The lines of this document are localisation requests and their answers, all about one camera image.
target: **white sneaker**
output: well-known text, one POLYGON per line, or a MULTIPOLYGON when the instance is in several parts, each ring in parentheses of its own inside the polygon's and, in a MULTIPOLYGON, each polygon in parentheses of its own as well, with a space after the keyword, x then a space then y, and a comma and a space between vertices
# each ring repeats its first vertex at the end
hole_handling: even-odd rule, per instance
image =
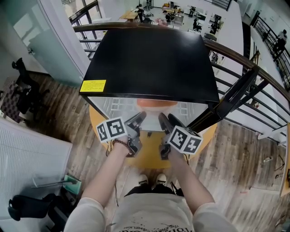
POLYGON ((148 183, 149 183, 148 177, 146 175, 144 175, 144 174, 141 174, 139 176, 138 184, 142 185, 142 184, 148 184, 148 183))
POLYGON ((165 186, 166 185, 166 180, 167 180, 166 176, 163 173, 161 173, 161 174, 159 174, 157 176, 156 185, 163 184, 165 186))

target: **round wooden table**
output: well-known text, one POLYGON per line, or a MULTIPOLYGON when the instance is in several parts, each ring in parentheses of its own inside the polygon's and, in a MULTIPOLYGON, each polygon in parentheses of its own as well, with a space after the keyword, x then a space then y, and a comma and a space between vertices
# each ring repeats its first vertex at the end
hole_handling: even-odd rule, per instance
MULTIPOLYGON (((92 106, 89 107, 90 110, 90 118, 92 127, 97 135, 96 126, 100 124, 102 121, 106 120, 100 113, 98 113, 92 106)), ((200 152, 204 149, 204 147, 210 142, 212 139, 214 132, 216 130, 217 124, 211 126, 207 129, 203 134, 203 142, 199 147, 197 153, 195 155, 191 155, 189 158, 197 158, 200 152)), ((126 163, 128 165, 136 166, 140 169, 165 169, 169 168, 170 162, 168 160, 161 160, 159 155, 159 145, 161 143, 161 138, 165 135, 163 131, 153 131, 151 136, 148 138, 148 131, 142 130, 140 132, 140 140, 142 143, 142 149, 139 151, 136 157, 127 158, 126 163)), ((110 145, 107 143, 103 143, 103 146, 107 149, 110 145)))

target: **yellow label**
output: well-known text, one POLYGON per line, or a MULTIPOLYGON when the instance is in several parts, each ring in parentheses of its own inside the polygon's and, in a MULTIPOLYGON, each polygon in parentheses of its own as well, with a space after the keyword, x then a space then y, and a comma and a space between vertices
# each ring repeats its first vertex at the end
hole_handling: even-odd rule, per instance
POLYGON ((80 92, 103 92, 106 80, 83 81, 80 92))

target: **bracelet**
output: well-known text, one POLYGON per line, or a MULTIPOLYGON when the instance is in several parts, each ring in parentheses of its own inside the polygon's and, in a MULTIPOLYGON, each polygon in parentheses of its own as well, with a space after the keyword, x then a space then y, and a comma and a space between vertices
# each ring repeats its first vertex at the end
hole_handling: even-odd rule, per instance
POLYGON ((129 151, 128 155, 132 155, 133 154, 133 152, 132 152, 132 150, 131 150, 131 148, 129 147, 128 144, 126 144, 126 143, 124 143, 124 142, 122 142, 120 140, 114 140, 113 141, 113 146, 114 146, 115 143, 120 143, 120 144, 124 145, 129 151))

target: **office chair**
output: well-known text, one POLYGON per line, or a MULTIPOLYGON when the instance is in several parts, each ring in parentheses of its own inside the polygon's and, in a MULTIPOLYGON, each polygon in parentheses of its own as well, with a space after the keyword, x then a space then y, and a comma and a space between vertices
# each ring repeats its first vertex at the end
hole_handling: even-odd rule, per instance
POLYGON ((23 91, 15 90, 14 94, 19 94, 19 100, 17 102, 17 108, 23 114, 29 109, 33 113, 34 121, 37 120, 37 113, 41 107, 48 109, 48 106, 42 103, 44 96, 49 93, 49 89, 45 90, 43 93, 39 93, 40 85, 31 79, 22 58, 18 59, 16 62, 12 62, 12 68, 17 69, 20 73, 16 84, 24 83, 29 85, 30 88, 26 88, 23 91))
POLYGON ((20 221, 21 218, 44 218, 48 215, 54 226, 47 228, 52 232, 60 232, 64 230, 68 217, 76 205, 73 206, 68 199, 53 193, 41 200, 16 195, 9 200, 8 212, 16 221, 20 221))

